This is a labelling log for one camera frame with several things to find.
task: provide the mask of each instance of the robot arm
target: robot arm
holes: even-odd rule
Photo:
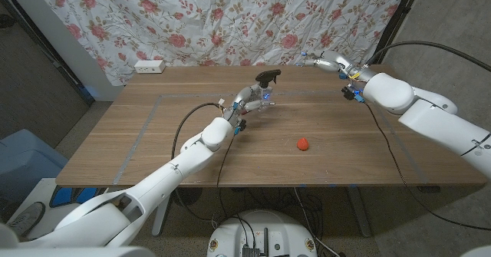
[[[308,59],[299,66],[315,66],[339,71],[351,83],[341,91],[348,100],[363,95],[392,114],[399,122],[459,154],[481,173],[491,178],[491,134],[456,115],[456,105],[446,97],[412,87],[385,73],[376,73],[335,51],[302,53]]]
[[[271,103],[270,81],[280,70],[262,72],[259,84],[246,87],[223,116],[186,141],[180,154],[137,185],[88,200],[61,220],[53,232],[19,244],[21,248],[118,247],[128,245],[148,216],[190,174],[206,166],[223,141],[246,127],[241,115]]]

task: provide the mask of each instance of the electrical outlet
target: electrical outlet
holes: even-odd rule
[[[163,61],[138,61],[135,64],[137,73],[162,73],[165,67]]]

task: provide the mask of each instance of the red ball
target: red ball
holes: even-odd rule
[[[297,147],[300,150],[307,150],[308,149],[308,141],[307,141],[307,139],[305,139],[304,137],[303,138],[300,138],[300,140],[297,142]]]

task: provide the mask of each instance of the floral curtain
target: floral curtain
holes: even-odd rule
[[[400,0],[45,0],[113,85],[138,60],[294,64],[301,51],[370,56]]]

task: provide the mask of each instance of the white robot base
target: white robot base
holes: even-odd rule
[[[206,256],[314,257],[317,250],[312,235],[299,222],[280,212],[258,209],[233,216],[215,229]]]

